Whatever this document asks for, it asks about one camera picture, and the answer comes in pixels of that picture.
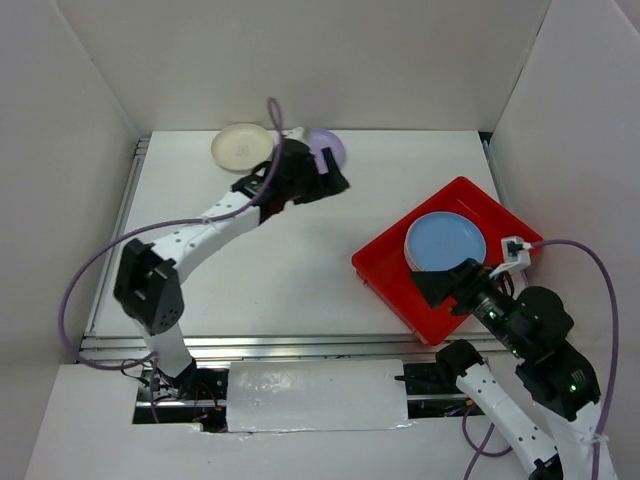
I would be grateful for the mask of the purple plate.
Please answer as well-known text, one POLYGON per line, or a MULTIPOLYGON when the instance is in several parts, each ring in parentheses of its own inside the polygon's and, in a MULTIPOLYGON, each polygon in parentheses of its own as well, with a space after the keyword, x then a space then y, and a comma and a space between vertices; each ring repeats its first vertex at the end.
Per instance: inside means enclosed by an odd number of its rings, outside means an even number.
POLYGON ((317 169, 320 174, 328 171, 322 150, 329 148, 339 169, 346 162, 346 149, 340 138, 330 130, 323 128, 311 128, 307 132, 307 141, 312 154, 315 157, 317 169))

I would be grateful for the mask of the blue plate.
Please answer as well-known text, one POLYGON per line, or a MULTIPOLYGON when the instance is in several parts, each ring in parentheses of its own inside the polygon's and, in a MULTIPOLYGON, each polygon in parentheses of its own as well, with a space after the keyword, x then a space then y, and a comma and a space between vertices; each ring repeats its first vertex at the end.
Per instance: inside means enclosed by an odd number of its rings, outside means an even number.
POLYGON ((486 255, 481 230, 452 212, 419 217, 408 228, 404 241, 404 257, 411 271, 446 271, 468 259, 483 263, 486 255))

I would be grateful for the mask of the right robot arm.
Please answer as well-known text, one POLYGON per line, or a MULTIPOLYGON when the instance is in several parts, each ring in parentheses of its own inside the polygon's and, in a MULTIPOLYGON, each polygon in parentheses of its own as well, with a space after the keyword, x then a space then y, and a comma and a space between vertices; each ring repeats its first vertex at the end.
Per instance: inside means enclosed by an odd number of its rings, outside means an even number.
POLYGON ((474 315, 517 359, 516 376, 544 416, 539 427, 501 388, 478 351, 457 340, 436 354, 435 378, 465 393, 490 419, 530 479, 613 479, 598 429, 605 412, 594 368, 567 340, 574 325, 560 297, 544 287, 505 294, 488 267, 466 260, 440 272, 413 272, 426 303, 451 300, 452 312, 474 315))

